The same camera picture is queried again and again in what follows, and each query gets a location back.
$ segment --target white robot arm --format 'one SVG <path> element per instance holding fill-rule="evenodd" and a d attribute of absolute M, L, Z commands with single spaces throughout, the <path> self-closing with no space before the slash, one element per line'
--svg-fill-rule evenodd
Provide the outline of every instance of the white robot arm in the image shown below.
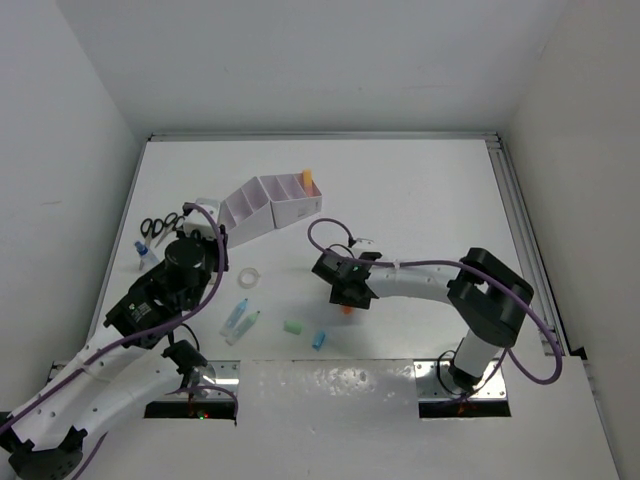
<path fill-rule="evenodd" d="M 65 478 L 81 462 L 85 439 L 206 372 L 206 359 L 176 342 L 173 330 L 202 308 L 212 275 L 228 269 L 226 244 L 224 227 L 213 241 L 178 232 L 165 260 L 131 286 L 75 358 L 0 421 L 0 446 L 20 478 Z"/>
<path fill-rule="evenodd" d="M 480 290 L 481 278 L 462 270 L 451 274 L 442 266 L 406 266 L 412 262 L 383 257 L 371 240 L 353 240 L 349 247 L 353 259 L 325 251 L 313 267 L 313 273 L 332 285 L 330 302 L 368 309 L 371 299 L 402 296 L 455 307 L 469 325 L 449 367 L 463 391 L 473 392 L 499 350 L 515 345 L 524 311 L 491 285 Z M 527 305 L 531 302 L 533 288 L 488 251 L 472 248 L 461 262 L 511 289 Z"/>

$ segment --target white platform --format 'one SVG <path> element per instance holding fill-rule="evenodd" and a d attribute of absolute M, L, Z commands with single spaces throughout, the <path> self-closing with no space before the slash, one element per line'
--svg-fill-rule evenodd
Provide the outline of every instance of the white platform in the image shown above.
<path fill-rule="evenodd" d="M 256 175 L 306 167 L 323 191 L 322 215 L 346 222 L 356 236 L 374 239 L 385 254 L 458 259 L 469 247 L 481 246 L 518 269 L 483 141 L 150 143 L 99 318 L 138 276 L 132 244 L 140 238 L 142 219 L 164 218 L 197 197 L 223 199 Z M 230 271 L 219 295 L 191 322 L 211 359 L 433 358 L 458 344 L 467 327 L 451 307 L 394 298 L 346 317 L 330 305 L 329 286 L 310 273 L 319 256 L 306 239 L 314 218 L 230 250 Z M 331 226 L 319 226 L 317 235 L 327 245 L 345 241 Z M 258 287 L 239 287 L 237 276 L 245 267 L 261 273 Z M 249 309 L 262 313 L 252 331 L 230 347 L 217 332 L 245 296 Z M 302 322 L 302 335 L 285 334 L 285 320 Z M 311 348 L 317 329 L 327 333 L 320 352 Z M 541 351 L 530 322 L 517 351 Z"/>
<path fill-rule="evenodd" d="M 140 221 L 184 201 L 224 198 L 256 175 L 312 168 L 323 215 L 402 258 L 459 258 L 489 249 L 519 270 L 484 141 L 303 140 L 149 143 L 142 160 L 101 314 L 137 278 Z M 373 301 L 345 317 L 329 287 L 310 273 L 318 252 L 306 240 L 317 217 L 230 250 L 219 295 L 191 322 L 210 359 L 241 360 L 239 425 L 139 420 L 112 432 L 86 473 L 91 478 L 615 478 L 582 365 L 568 359 L 551 387 L 528 382 L 507 363 L 513 417 L 418 419 L 413 358 L 434 358 L 466 332 L 456 312 L 419 300 Z M 344 241 L 331 226 L 318 239 Z M 245 267 L 262 274 L 241 289 Z M 263 313 L 235 346 L 218 334 L 245 296 Z M 294 336 L 284 320 L 303 323 Z M 316 329 L 327 332 L 320 352 Z M 549 374 L 538 334 L 526 321 L 515 351 Z M 318 363 L 286 360 L 330 360 Z M 265 362 L 264 360 L 282 360 Z M 349 377 L 365 372 L 366 381 Z"/>

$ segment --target metal plate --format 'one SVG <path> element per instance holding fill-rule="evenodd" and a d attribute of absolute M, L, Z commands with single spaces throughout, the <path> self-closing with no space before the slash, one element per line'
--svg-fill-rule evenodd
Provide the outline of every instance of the metal plate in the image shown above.
<path fill-rule="evenodd" d="M 240 362 L 235 360 L 228 361 L 209 361 L 209 365 L 216 372 L 215 384 L 226 388 L 235 395 L 238 394 L 238 386 L 240 385 Z M 186 402 L 189 397 L 188 393 L 176 393 L 174 395 L 165 395 L 163 402 Z M 220 392 L 211 391 L 206 397 L 198 398 L 199 402 L 230 402 L 231 399 Z"/>
<path fill-rule="evenodd" d="M 498 363 L 497 360 L 492 361 L 484 372 L 482 381 L 478 386 L 482 387 L 485 379 L 493 372 Z M 443 400 L 451 400 L 456 398 L 445 390 L 442 383 L 456 393 L 461 394 L 462 390 L 453 384 L 451 376 L 447 372 L 449 367 L 449 360 L 442 360 L 440 362 L 440 378 L 442 383 L 438 380 L 436 375 L 437 361 L 435 360 L 415 360 L 413 366 L 416 372 L 416 388 L 418 392 L 418 401 L 421 403 L 434 403 L 442 402 Z M 483 402 L 483 401 L 507 401 L 507 388 L 504 383 L 504 377 L 502 376 L 502 368 L 500 368 L 489 382 L 480 389 L 478 393 L 471 396 L 468 400 L 469 403 Z"/>

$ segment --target purple cable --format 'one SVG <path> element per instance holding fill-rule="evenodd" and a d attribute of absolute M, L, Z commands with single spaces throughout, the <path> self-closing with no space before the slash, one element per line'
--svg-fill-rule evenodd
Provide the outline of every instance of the purple cable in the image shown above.
<path fill-rule="evenodd" d="M 36 407 L 38 407 L 39 405 L 41 405 L 42 403 L 47 401 L 47 399 L 51 398 L 53 395 L 58 393 L 64 387 L 69 385 L 82 372 L 83 372 L 83 370 L 81 368 L 71 372 L 71 374 L 67 378 L 65 378 L 64 380 L 61 380 L 60 383 L 58 383 L 56 386 L 52 387 L 51 390 L 47 391 L 46 393 L 43 393 L 35 402 L 33 402 L 31 405 L 29 405 L 28 407 L 23 409 L 15 417 L 7 420 L 7 422 L 0 427 L 0 436 L 2 436 L 7 430 L 9 430 L 16 422 L 20 421 L 27 414 L 31 413 Z"/>
<path fill-rule="evenodd" d="M 78 469 L 78 471 L 75 473 L 75 475 L 73 477 L 71 477 L 71 480 L 78 480 L 80 478 L 80 475 L 82 475 L 84 473 L 84 471 L 86 470 L 86 468 L 89 466 L 89 463 L 91 463 L 91 460 L 93 460 L 93 457 L 96 456 L 96 453 L 98 453 L 98 450 L 100 449 L 100 447 L 102 446 L 102 442 L 104 442 L 104 438 L 107 436 L 107 434 L 105 433 L 103 436 L 101 436 L 98 439 L 98 442 L 96 443 L 96 446 L 93 447 L 93 450 L 91 450 L 91 453 L 89 454 L 89 456 L 87 457 L 87 459 L 84 461 L 84 463 L 82 464 L 82 466 Z"/>
<path fill-rule="evenodd" d="M 211 291 L 207 294 L 207 296 L 202 300 L 202 302 L 200 302 L 200 304 L 196 308 L 194 308 L 193 310 L 188 312 L 183 317 L 178 317 L 175 320 L 171 320 L 170 322 L 167 322 L 167 323 L 165 323 L 163 325 L 160 325 L 158 327 L 150 328 L 148 330 L 143 330 L 142 332 L 134 333 L 134 334 L 129 335 L 127 337 L 123 337 L 120 340 L 116 340 L 115 342 L 112 342 L 112 343 L 108 344 L 107 346 L 99 349 L 95 354 L 93 354 L 91 357 L 89 357 L 87 359 L 87 361 L 84 363 L 85 365 L 88 366 L 88 365 L 93 364 L 96 360 L 98 360 L 100 357 L 102 357 L 106 353 L 110 352 L 111 350 L 113 350 L 116 347 L 119 347 L 120 345 L 123 345 L 123 344 L 125 344 L 127 342 L 130 342 L 131 340 L 137 340 L 137 339 L 145 337 L 147 335 L 154 335 L 154 334 L 157 334 L 157 333 L 164 333 L 164 332 L 168 332 L 170 330 L 173 330 L 174 328 L 176 328 L 181 323 L 189 320 L 194 315 L 197 315 L 198 313 L 200 313 L 207 306 L 207 304 L 211 301 L 211 299 L 213 298 L 215 293 L 218 291 L 218 288 L 220 287 L 220 282 L 222 281 L 222 275 L 224 273 L 224 265 L 226 264 L 225 248 L 224 248 L 224 242 L 222 241 L 222 235 L 220 233 L 220 228 L 218 228 L 218 224 L 216 223 L 216 221 L 211 217 L 211 215 L 209 215 L 209 212 L 207 212 L 207 210 L 205 208 L 201 207 L 200 205 L 197 205 L 195 203 L 185 203 L 183 208 L 193 208 L 195 210 L 198 210 L 200 213 L 202 213 L 205 216 L 205 218 L 207 219 L 207 221 L 211 224 L 211 228 L 213 228 L 213 232 L 214 232 L 214 234 L 216 236 L 216 241 L 218 242 L 218 252 L 219 252 L 220 256 L 219 256 L 219 259 L 218 259 L 218 271 L 216 272 L 217 273 L 216 280 L 213 283 L 213 286 L 211 287 Z M 65 378 L 60 383 L 58 383 L 56 386 L 51 388 L 51 390 L 49 390 L 48 392 L 44 393 L 40 398 L 38 398 L 31 405 L 29 405 L 28 407 L 23 409 L 15 417 L 11 418 L 10 420 L 7 420 L 6 423 L 4 423 L 2 426 L 0 426 L 0 435 L 4 434 L 16 422 L 18 422 L 20 419 L 24 418 L 25 415 L 28 415 L 29 413 L 31 413 L 35 408 L 37 408 L 39 405 L 41 405 L 43 402 L 45 402 L 48 398 L 51 398 L 53 395 L 55 395 L 60 390 L 62 390 L 64 387 L 66 387 L 69 383 L 71 383 L 73 380 L 75 380 L 82 372 L 84 372 L 84 370 L 82 368 L 79 368 L 79 369 L 71 372 L 67 378 Z"/>
<path fill-rule="evenodd" d="M 560 375 L 562 374 L 562 352 L 560 351 L 560 347 L 556 343 L 556 340 L 553 338 L 553 334 L 549 331 L 549 328 L 547 327 L 547 325 L 544 323 L 544 321 L 542 321 L 542 319 L 538 317 L 538 315 L 536 315 L 536 313 L 531 309 L 531 307 L 529 307 L 529 305 L 527 305 L 520 297 L 518 297 L 510 289 L 508 289 L 506 286 L 504 286 L 502 283 L 500 283 L 490 275 L 487 275 L 486 273 L 478 270 L 477 268 L 473 268 L 473 267 L 470 267 L 469 265 L 465 265 L 464 263 L 454 262 L 451 260 L 419 260 L 414 262 L 402 262 L 399 265 L 397 265 L 397 264 L 394 264 L 393 262 L 377 262 L 373 260 L 362 260 L 362 259 L 353 259 L 350 257 L 343 257 L 342 255 L 332 250 L 328 250 L 322 247 L 322 245 L 320 245 L 318 242 L 316 242 L 313 239 L 312 230 L 313 230 L 313 227 L 315 227 L 318 223 L 334 223 L 342 227 L 342 229 L 349 236 L 349 246 L 353 245 L 353 242 L 354 242 L 353 235 L 351 234 L 351 231 L 344 223 L 338 220 L 335 220 L 333 218 L 319 218 L 318 220 L 311 222 L 311 225 L 309 225 L 309 229 L 307 230 L 307 238 L 309 239 L 309 242 L 311 242 L 311 245 L 313 245 L 315 248 L 317 248 L 324 254 L 329 255 L 331 257 L 339 258 L 343 261 L 353 263 L 354 265 L 367 265 L 367 266 L 387 267 L 387 268 L 396 268 L 397 266 L 420 267 L 425 265 L 440 265 L 440 266 L 454 267 L 454 268 L 459 268 L 460 270 L 464 270 L 469 273 L 472 273 L 478 278 L 487 282 L 492 287 L 497 288 L 502 293 L 504 293 L 509 298 L 511 298 L 514 302 L 516 302 L 518 307 L 521 308 L 527 315 L 529 315 L 529 317 L 531 317 L 531 319 L 535 322 L 536 326 L 540 329 L 542 334 L 545 336 L 545 338 L 549 342 L 549 345 L 551 345 L 551 349 L 553 350 L 553 355 L 556 360 L 556 366 L 553 374 L 549 378 L 542 378 L 542 379 L 537 378 L 531 372 L 529 372 L 526 368 L 524 368 L 524 366 L 517 360 L 515 354 L 511 351 L 511 349 L 506 349 L 513 363 L 516 365 L 516 367 L 518 367 L 518 369 L 520 369 L 520 371 L 524 374 L 525 377 L 527 377 L 529 380 L 539 385 L 549 385 L 557 381 L 558 378 L 560 378 Z"/>
<path fill-rule="evenodd" d="M 191 393 L 194 390 L 215 390 L 217 392 L 222 392 L 229 395 L 229 397 L 231 397 L 231 400 L 233 400 L 233 404 L 234 404 L 234 407 L 233 407 L 234 420 L 238 416 L 238 397 L 236 397 L 236 395 L 231 390 L 227 390 L 226 388 L 218 387 L 216 385 L 194 385 L 193 387 L 180 388 L 175 392 L 169 393 L 168 395 L 171 395 L 172 393 Z"/>

